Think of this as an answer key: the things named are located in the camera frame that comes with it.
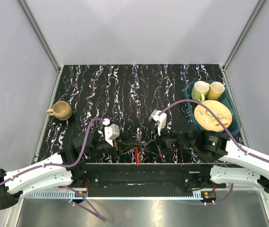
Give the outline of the red grey key holder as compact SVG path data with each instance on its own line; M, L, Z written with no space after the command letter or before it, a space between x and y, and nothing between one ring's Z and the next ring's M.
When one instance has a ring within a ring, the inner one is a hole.
M136 141L140 143L140 146L134 149L135 163L136 166L139 166L139 164L142 163L144 160L145 152L143 148L146 146L147 142L142 140L142 136L140 133L137 133L135 138Z

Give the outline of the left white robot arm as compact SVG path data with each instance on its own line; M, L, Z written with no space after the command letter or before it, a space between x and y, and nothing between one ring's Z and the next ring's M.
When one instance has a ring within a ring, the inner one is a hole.
M139 140L107 132L102 140L83 132L64 149L30 166L14 171L0 168L0 210L16 205L20 199L54 187L81 187L85 183L85 156L109 153L120 156L141 148Z

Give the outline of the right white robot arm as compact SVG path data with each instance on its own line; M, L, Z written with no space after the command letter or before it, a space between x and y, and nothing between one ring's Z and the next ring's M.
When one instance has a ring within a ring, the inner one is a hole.
M192 122L174 121L170 128L155 124L151 132L159 153L192 149L202 163L232 163L240 169L212 166L198 175L202 187L213 183L260 185L269 194L269 155L245 147L234 138L215 131L200 130Z

